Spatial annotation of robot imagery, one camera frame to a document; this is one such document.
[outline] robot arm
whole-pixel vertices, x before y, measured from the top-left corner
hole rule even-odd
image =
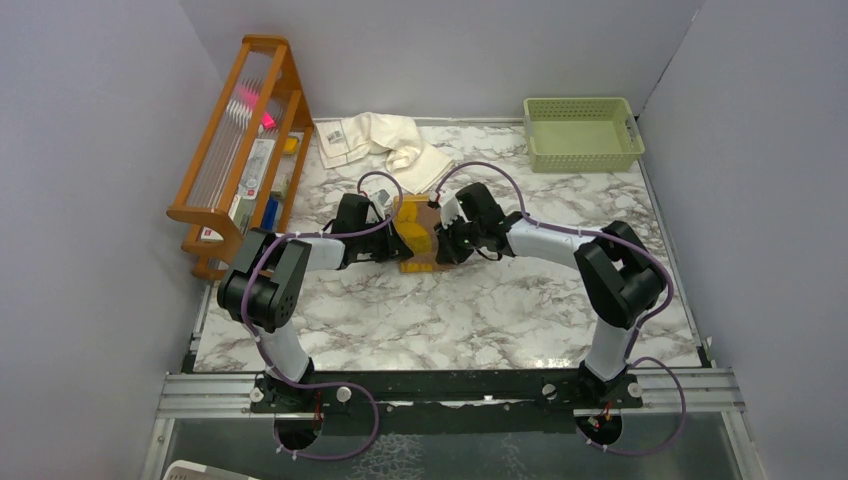
[[[601,398],[615,388],[626,373],[626,351],[638,320],[666,287],[656,267],[609,240],[540,228],[520,212],[505,215],[481,183],[463,188],[440,207],[442,223],[436,233],[437,260],[442,263],[458,265],[473,251],[486,248],[499,258],[541,258],[580,272],[600,317],[589,354],[580,364],[581,389],[588,397]],[[624,222],[599,230],[644,249]]]
[[[498,258],[542,258],[580,272],[592,307],[600,317],[592,347],[579,367],[581,391],[588,398],[598,399],[614,389],[626,373],[625,352],[637,321],[666,287],[655,267],[609,240],[539,228],[520,212],[505,215],[481,183],[463,188],[444,205],[434,206],[440,208],[442,219],[436,226],[439,263],[459,265],[475,250],[485,248],[497,253]],[[378,209],[366,197],[346,194],[331,222],[331,233],[362,231],[381,220]],[[601,230],[644,248],[624,222],[613,222]],[[248,232],[221,282],[218,304],[237,321],[241,321],[239,309],[247,279],[275,239],[275,234],[261,230]],[[248,303],[248,313],[259,327],[272,363],[295,382],[301,381],[311,368],[289,321],[305,272],[411,256],[412,251],[391,224],[364,236],[292,239],[281,245],[266,264],[273,273],[258,277]]]

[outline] glass panel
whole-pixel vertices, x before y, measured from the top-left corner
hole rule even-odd
[[[616,447],[644,449],[668,438],[679,415],[631,415]],[[364,437],[319,437],[313,453],[343,453]],[[578,435],[540,432],[483,435],[383,435],[365,453],[340,462],[277,455],[268,419],[178,420],[166,465],[188,460],[250,475],[286,479],[740,478],[718,413],[690,414],[670,449],[619,457]]]

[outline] blue item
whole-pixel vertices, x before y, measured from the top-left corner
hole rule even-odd
[[[274,230],[274,220],[277,218],[277,207],[280,205],[273,197],[268,198],[268,203],[265,204],[265,213],[262,214],[262,222],[259,227],[263,230]]]

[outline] green plastic basket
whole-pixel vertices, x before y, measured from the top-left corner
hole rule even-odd
[[[645,153],[623,98],[528,98],[524,135],[537,173],[621,172]]]

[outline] pink item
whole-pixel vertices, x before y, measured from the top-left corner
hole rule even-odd
[[[256,107],[256,102],[259,101],[259,95],[253,93],[250,89],[245,88],[241,85],[236,85],[236,93],[238,93],[241,100],[247,104],[250,108]],[[262,127],[265,130],[272,130],[277,126],[277,122],[271,118],[271,115],[268,112],[265,112],[262,115]]]

